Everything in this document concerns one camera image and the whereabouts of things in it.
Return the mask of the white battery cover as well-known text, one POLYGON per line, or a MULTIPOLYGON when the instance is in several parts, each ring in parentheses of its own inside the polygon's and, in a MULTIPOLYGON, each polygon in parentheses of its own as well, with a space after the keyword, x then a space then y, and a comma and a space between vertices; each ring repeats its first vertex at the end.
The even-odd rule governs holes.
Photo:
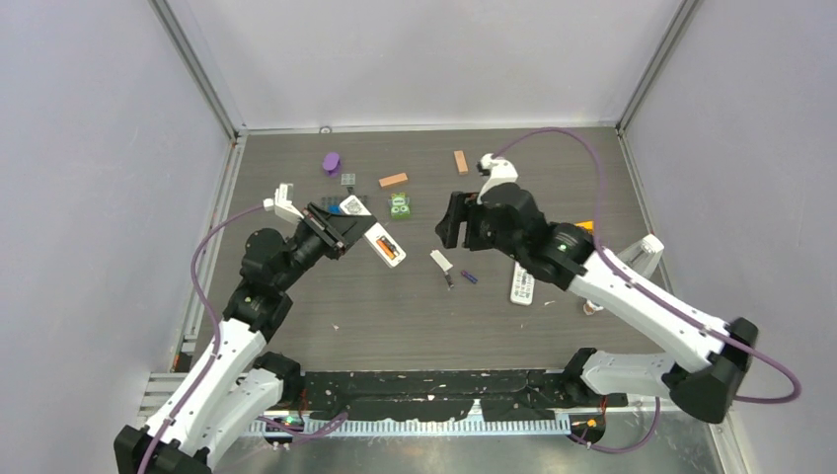
POLYGON ((430 252, 430 257, 444 273, 448 273, 453 268, 451 262, 437 249, 430 252))

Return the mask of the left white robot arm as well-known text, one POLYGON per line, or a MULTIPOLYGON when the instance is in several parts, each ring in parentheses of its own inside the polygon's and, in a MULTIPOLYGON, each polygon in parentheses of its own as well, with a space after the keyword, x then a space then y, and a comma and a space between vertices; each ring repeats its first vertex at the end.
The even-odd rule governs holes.
POLYGON ((299 363, 265 350, 291 309, 287 291, 322 258, 342 257, 377 220, 314 203, 296 210, 268 200, 261 208, 288 213, 294 233, 263 228, 248 237, 239 284, 221 315, 208 314, 206 351, 143 427, 116 436, 118 472, 210 473, 258 416, 301 400, 299 363))

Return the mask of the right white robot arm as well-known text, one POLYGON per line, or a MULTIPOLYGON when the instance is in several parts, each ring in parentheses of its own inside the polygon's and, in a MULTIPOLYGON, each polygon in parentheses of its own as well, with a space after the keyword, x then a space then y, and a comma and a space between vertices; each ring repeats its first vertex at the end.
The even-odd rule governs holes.
POLYGON ((654 341, 658 354, 622 355, 582 348, 563 370, 576 405, 616 393, 659 397, 705 423, 724 420, 750 368, 758 338, 750 321, 703 315, 651 283, 568 222, 549 222, 532 195, 513 183, 454 192, 435 227, 444 248, 498 250, 529 275, 604 307, 654 341))

